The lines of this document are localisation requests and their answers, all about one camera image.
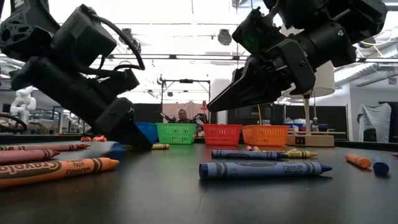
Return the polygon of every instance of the blue crayon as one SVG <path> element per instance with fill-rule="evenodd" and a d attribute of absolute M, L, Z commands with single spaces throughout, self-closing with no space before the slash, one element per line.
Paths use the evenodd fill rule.
<path fill-rule="evenodd" d="M 279 152 L 258 152 L 258 151 L 231 151 L 231 150 L 213 150 L 213 158 L 227 159 L 267 159 L 277 160 L 288 158 L 289 156 Z"/>
<path fill-rule="evenodd" d="M 372 158 L 373 171 L 376 175 L 386 175 L 390 167 L 378 156 Z"/>
<path fill-rule="evenodd" d="M 331 167 L 319 162 L 207 162 L 199 164 L 205 178 L 277 177 L 319 175 Z"/>

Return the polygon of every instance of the man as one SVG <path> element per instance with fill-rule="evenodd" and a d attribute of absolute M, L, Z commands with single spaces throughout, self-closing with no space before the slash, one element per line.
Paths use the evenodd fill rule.
<path fill-rule="evenodd" d="M 191 121 L 187 118 L 187 112 L 184 109 L 178 111 L 178 117 L 180 118 L 177 123 L 190 123 Z"/>

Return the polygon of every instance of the basket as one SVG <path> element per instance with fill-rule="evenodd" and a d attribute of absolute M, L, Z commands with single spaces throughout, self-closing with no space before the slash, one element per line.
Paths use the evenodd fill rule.
<path fill-rule="evenodd" d="M 204 124 L 207 145 L 237 146 L 241 134 L 240 124 Z"/>
<path fill-rule="evenodd" d="M 157 128 L 154 123 L 144 123 L 144 122 L 136 122 L 137 127 L 140 129 L 142 133 L 144 133 L 145 137 L 150 141 L 150 143 L 154 143 L 157 140 Z"/>
<path fill-rule="evenodd" d="M 243 126 L 243 140 L 245 144 L 255 146 L 284 146 L 286 145 L 289 126 L 286 125 L 249 125 Z"/>
<path fill-rule="evenodd" d="M 162 144 L 192 144 L 195 124 L 156 123 L 159 142 Z"/>

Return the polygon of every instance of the red basket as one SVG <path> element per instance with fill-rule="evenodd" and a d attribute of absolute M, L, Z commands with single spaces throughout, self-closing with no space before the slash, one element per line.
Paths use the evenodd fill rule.
<path fill-rule="evenodd" d="M 240 124 L 205 124 L 205 142 L 214 146 L 237 146 Z"/>
<path fill-rule="evenodd" d="M 245 144 L 254 146 L 286 145 L 289 126 L 286 125 L 248 125 L 242 127 Z"/>

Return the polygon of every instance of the black table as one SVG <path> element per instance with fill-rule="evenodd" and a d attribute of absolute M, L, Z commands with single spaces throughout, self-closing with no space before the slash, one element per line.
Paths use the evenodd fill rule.
<path fill-rule="evenodd" d="M 127 152 L 95 142 L 59 159 L 106 156 L 116 170 L 0 192 L 0 223 L 397 223 L 398 160 L 390 152 L 331 148 L 311 151 L 333 170 L 312 178 L 199 179 L 211 161 L 203 144 L 169 151 Z M 389 177 L 347 163 L 347 152 L 382 157 Z"/>

